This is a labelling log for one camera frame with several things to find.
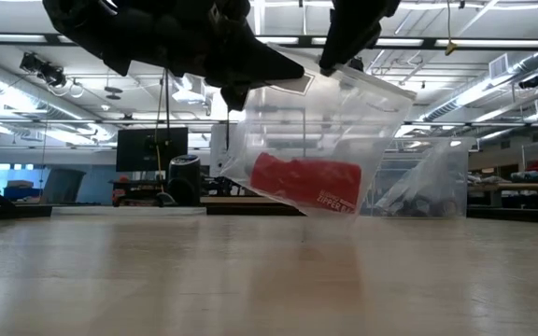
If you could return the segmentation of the cluttered worktable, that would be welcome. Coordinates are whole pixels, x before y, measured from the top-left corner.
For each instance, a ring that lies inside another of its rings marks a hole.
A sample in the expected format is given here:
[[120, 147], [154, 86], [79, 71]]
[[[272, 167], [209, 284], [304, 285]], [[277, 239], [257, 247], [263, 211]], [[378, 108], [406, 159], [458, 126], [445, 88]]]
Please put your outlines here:
[[538, 183], [500, 183], [500, 184], [478, 184], [468, 187], [468, 192], [482, 192], [489, 196], [489, 203], [492, 207], [501, 208], [502, 192], [504, 190], [512, 191], [537, 191]]

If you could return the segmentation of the blue crate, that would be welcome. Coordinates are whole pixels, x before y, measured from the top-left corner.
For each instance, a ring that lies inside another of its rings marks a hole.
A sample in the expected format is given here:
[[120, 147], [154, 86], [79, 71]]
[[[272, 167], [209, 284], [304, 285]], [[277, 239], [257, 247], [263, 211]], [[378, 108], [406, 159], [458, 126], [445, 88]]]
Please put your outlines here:
[[35, 188], [19, 188], [19, 187], [5, 187], [3, 195], [5, 198], [16, 202], [26, 198], [39, 198], [41, 189]]

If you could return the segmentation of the black overhead frame beam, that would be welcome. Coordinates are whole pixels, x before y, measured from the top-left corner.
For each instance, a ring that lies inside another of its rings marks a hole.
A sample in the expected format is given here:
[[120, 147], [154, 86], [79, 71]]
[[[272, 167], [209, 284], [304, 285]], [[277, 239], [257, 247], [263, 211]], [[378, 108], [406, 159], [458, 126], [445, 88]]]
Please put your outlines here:
[[[262, 43], [276, 44], [287, 48], [322, 49], [326, 37], [319, 35], [261, 35]], [[457, 51], [538, 51], [538, 39], [518, 38], [452, 38]], [[30, 45], [70, 47], [75, 43], [59, 34], [3, 34], [0, 45]], [[448, 40], [442, 37], [382, 36], [377, 39], [373, 49], [397, 50], [445, 50]]]

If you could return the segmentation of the white ceiling unit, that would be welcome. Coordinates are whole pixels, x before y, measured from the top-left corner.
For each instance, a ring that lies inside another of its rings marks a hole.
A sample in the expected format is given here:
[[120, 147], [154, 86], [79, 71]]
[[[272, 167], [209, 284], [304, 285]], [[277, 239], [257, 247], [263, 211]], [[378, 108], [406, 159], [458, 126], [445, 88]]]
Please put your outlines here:
[[205, 93], [203, 80], [197, 76], [185, 74], [182, 77], [172, 77], [172, 98], [182, 104], [203, 104]]

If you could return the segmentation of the silver air duct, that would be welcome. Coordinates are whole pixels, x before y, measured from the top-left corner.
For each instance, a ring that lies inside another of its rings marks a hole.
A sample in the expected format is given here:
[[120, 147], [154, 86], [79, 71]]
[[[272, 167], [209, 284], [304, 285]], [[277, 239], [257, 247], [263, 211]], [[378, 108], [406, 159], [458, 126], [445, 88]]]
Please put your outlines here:
[[67, 102], [0, 67], [0, 127], [38, 131], [60, 142], [79, 146], [109, 145], [117, 129], [100, 124], [85, 109]]
[[520, 52], [510, 53], [508, 60], [511, 72], [508, 79], [491, 80], [489, 72], [487, 72], [456, 88], [448, 96], [425, 107], [417, 117], [417, 121], [434, 121], [493, 93], [499, 88], [518, 83], [538, 71], [538, 51], [530, 55]]

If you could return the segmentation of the LED light bar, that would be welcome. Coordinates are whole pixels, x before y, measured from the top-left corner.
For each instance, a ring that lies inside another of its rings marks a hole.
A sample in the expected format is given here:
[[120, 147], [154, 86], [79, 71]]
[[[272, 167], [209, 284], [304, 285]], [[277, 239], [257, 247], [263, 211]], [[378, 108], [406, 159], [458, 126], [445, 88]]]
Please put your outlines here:
[[[458, 47], [496, 47], [496, 48], [538, 48], [538, 40], [491, 40], [491, 39], [452, 39], [451, 42]], [[393, 39], [379, 38], [376, 43], [379, 47], [445, 47], [446, 39]]]
[[8, 35], [0, 34], [2, 43], [46, 43], [47, 39], [43, 35]]

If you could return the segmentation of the black monitor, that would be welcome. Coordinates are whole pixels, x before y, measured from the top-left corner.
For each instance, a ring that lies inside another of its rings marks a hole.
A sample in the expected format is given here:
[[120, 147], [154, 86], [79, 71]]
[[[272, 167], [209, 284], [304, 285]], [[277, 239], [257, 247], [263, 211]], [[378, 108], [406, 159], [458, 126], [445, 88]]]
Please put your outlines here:
[[186, 127], [118, 131], [117, 172], [166, 170], [174, 157], [188, 151]]

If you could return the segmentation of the clear zipper bag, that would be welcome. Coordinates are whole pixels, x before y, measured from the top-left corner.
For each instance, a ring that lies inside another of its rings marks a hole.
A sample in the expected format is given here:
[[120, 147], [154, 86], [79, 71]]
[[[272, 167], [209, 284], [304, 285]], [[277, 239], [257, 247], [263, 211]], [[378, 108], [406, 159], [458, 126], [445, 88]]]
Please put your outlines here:
[[[227, 161], [220, 174], [310, 217], [353, 220], [416, 95], [346, 65], [338, 65], [330, 76], [324, 76], [316, 56], [284, 47], [275, 50], [301, 65], [304, 76], [275, 82], [249, 94], [246, 115], [232, 129]], [[358, 164], [362, 178], [356, 212], [343, 214], [302, 207], [256, 191], [249, 178], [263, 152], [283, 161]]]

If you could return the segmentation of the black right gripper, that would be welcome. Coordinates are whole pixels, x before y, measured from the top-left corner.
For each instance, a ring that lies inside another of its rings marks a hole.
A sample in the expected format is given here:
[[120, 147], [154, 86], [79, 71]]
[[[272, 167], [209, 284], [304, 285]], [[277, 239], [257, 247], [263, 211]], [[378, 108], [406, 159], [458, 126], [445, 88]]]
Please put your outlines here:
[[394, 15], [401, 0], [332, 0], [330, 28], [319, 59], [322, 71], [346, 64], [372, 48], [381, 34], [380, 20]]

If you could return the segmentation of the red bandage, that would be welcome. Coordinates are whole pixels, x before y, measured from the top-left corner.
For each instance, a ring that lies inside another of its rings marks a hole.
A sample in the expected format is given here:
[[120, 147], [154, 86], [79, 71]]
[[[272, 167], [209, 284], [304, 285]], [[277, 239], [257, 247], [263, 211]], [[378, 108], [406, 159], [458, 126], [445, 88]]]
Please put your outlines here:
[[353, 214], [361, 178], [361, 168], [355, 163], [283, 161], [263, 152], [252, 167], [249, 184], [258, 192], [302, 207]]

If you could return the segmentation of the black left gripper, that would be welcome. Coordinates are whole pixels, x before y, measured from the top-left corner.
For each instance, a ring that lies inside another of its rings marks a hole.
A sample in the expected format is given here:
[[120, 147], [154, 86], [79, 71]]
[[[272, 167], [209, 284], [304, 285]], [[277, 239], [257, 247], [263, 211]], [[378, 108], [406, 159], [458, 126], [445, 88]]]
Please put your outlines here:
[[177, 0], [179, 30], [167, 51], [174, 77], [202, 77], [220, 89], [229, 110], [241, 111], [250, 86], [298, 79], [304, 68], [250, 35], [248, 0]]

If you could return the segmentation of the white ceiling vent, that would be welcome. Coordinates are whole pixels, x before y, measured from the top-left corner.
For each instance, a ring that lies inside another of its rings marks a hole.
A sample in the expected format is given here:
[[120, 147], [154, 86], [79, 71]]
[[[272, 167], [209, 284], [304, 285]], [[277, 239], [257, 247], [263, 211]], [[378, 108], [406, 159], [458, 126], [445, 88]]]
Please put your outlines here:
[[491, 80], [506, 80], [511, 76], [508, 54], [504, 53], [488, 64]]

